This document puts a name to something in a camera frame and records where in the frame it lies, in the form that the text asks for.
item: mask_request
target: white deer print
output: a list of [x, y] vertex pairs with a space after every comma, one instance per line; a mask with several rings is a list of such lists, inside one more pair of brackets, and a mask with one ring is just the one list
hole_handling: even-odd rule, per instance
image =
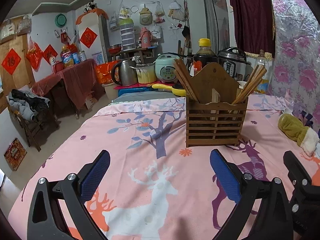
[[[160, 240], [158, 230], [164, 225], [169, 204], [166, 199], [167, 194], [177, 195], [176, 190], [169, 181], [168, 177], [175, 176], [178, 172], [172, 173], [170, 169], [163, 165], [159, 172], [157, 163], [153, 161], [144, 172], [148, 178], [147, 182], [140, 181], [134, 177], [137, 169], [131, 169], [129, 177], [137, 184], [150, 185], [152, 190], [151, 203], [134, 208], [115, 208], [108, 212], [103, 212], [109, 231], [106, 237], [111, 240], [115, 235], [135, 236], [141, 235], [142, 240]], [[152, 180], [152, 175], [156, 172], [158, 179]]]

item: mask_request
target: dark liquid bottle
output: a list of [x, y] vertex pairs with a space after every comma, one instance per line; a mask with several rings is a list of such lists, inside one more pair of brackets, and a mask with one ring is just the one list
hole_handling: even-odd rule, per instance
[[210, 39], [199, 40], [199, 51], [193, 56], [194, 75], [211, 62], [218, 63], [217, 55], [211, 50]]

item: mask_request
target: metal bowl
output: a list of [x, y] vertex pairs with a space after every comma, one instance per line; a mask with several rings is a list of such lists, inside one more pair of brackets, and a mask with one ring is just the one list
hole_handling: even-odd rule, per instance
[[110, 54], [116, 54], [121, 51], [121, 46], [122, 46], [121, 43], [116, 44], [116, 45], [112, 45], [112, 46], [108, 47], [108, 51]]

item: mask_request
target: pressure cooker control panel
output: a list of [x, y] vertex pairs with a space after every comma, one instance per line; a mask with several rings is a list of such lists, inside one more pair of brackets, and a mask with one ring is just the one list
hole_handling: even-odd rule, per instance
[[174, 70], [175, 68], [171, 66], [163, 67], [160, 70], [160, 75], [164, 80], [174, 80], [176, 78], [176, 75], [173, 72]]
[[234, 63], [225, 61], [223, 62], [223, 68], [230, 75], [230, 77], [235, 76], [236, 66]]

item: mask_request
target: floor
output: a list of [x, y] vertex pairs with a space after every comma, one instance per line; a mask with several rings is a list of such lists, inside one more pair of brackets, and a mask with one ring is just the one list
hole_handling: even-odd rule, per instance
[[64, 117], [58, 117], [60, 124], [58, 129], [45, 129], [36, 135], [41, 151], [35, 147], [27, 147], [27, 155], [23, 159], [17, 171], [14, 171], [9, 178], [5, 178], [0, 191], [0, 208], [4, 215], [8, 217], [9, 212], [24, 186], [36, 173], [44, 161], [55, 152], [59, 146], [69, 138], [85, 120], [92, 117], [99, 109], [110, 104], [111, 101], [104, 94], [99, 101], [89, 110], [80, 110], [80, 117], [77, 120], [69, 111]]

